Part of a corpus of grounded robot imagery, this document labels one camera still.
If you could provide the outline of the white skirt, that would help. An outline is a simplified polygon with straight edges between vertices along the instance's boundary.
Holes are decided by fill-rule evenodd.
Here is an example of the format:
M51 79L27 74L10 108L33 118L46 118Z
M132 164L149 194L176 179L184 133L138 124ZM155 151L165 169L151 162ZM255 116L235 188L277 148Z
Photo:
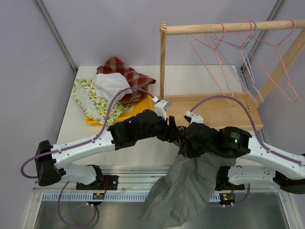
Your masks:
M114 96L121 90L129 88L126 78L121 73L98 73L92 79L96 95L111 102Z

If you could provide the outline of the red plaid skirt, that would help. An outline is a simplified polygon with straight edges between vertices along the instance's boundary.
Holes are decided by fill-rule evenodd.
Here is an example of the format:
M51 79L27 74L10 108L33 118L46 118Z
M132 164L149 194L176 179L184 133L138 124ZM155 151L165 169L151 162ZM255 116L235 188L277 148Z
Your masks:
M97 67L97 73L120 73L126 78L130 87L138 87L144 90L147 90L149 85L156 83L155 79L135 71L115 56L112 56L104 65ZM120 103L125 107L130 107L145 99L146 96L147 94L142 91L133 90L131 94L126 94L120 100Z

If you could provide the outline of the lemon print skirt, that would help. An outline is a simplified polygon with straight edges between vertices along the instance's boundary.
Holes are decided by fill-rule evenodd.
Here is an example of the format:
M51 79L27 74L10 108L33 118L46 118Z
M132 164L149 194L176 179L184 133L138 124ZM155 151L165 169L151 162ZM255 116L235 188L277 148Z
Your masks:
M112 125L125 110L120 100L132 93L131 90L120 94L118 92L128 87L127 81L122 76L98 74L92 80L76 79L72 95L84 113L100 124L104 124L108 108L110 108L107 125Z

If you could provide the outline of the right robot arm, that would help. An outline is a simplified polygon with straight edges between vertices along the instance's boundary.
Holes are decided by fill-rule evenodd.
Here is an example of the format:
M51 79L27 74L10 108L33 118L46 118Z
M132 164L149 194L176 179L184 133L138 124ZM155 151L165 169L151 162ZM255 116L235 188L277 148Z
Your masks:
M258 166L220 166L216 190L244 188L246 184L278 185L285 192L304 194L305 156L288 153L261 143L249 132L237 127L220 130L191 123L182 132L182 154L189 158L205 153L226 159L245 159Z

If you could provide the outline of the grey skirt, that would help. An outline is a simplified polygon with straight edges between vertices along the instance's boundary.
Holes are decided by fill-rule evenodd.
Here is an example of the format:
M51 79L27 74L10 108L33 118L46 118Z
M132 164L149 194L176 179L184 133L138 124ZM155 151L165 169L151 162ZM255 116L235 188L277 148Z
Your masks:
M215 191L220 167L235 164L235 159L210 153L195 158L179 154L168 174L151 188L141 219L156 229L179 227L195 220Z

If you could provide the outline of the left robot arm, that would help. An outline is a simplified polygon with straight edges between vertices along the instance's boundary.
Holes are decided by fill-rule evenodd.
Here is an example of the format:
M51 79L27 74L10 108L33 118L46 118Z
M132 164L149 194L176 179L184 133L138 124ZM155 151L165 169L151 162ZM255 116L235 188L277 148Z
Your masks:
M137 141L151 137L173 143L182 136L173 116L163 118L152 110L144 110L136 116L111 125L100 136L61 145L52 145L45 140L39 143L35 155L38 184L46 187L64 179L99 189L104 181L100 167L80 166L74 164L75 161L98 153L131 147Z

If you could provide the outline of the blue hanger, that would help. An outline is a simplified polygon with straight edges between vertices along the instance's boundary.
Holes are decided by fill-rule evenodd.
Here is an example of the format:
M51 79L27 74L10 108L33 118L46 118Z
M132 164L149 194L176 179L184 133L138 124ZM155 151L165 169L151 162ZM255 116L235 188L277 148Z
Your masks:
M238 49L241 53L241 56L242 56L242 59L244 61L244 64L246 66L246 68L248 69L249 73L250 73L250 76L251 76L251 79L252 79L252 87L256 90L257 92L257 95L259 96L260 98L260 102L258 102L257 99L255 99L255 96L253 95L253 93L251 92L249 86L247 85L246 81L242 79L241 77L241 74L243 74L243 68L241 68L240 71L237 71L237 70L233 70L233 73L234 75L236 76L238 82L240 83L240 85L243 87L243 89L248 93L248 95L253 99L253 101L256 103L256 104L262 104L264 102L264 98L262 96L262 94L260 93L260 91L256 88L255 86L255 76L253 74L253 70L252 70L252 66L250 64L250 61L249 61L249 58L247 56L247 52L246 52L246 48L247 48L247 45L249 44L249 42L251 41L251 39L256 35L257 33L257 29L255 29L255 31L253 32L254 30L254 27L257 27L257 24L255 21L246 21L247 23L250 24L250 27L251 27L251 33L250 35L248 35L248 38L246 38L245 41L241 41L241 45L238 46L238 45L235 45L231 42L227 42L227 41L224 41L223 38L225 36L225 33L226 33L226 28L225 28L225 25L222 23L222 22L218 22L218 24L221 24L221 26L223 27L223 30L224 30L224 34L223 34L223 37L221 39L218 39L217 35L214 33L214 36L213 36L213 39L214 40L219 40L219 43L217 44L217 46L220 45L221 42L224 42L228 45L231 45L232 47Z

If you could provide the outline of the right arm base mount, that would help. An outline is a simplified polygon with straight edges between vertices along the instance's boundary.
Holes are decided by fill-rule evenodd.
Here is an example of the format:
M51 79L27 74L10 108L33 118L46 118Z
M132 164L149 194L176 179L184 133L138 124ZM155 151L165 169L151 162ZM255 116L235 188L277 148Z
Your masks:
M275 175L275 170L265 166L222 166L217 174L215 190L245 190L252 184L274 185Z

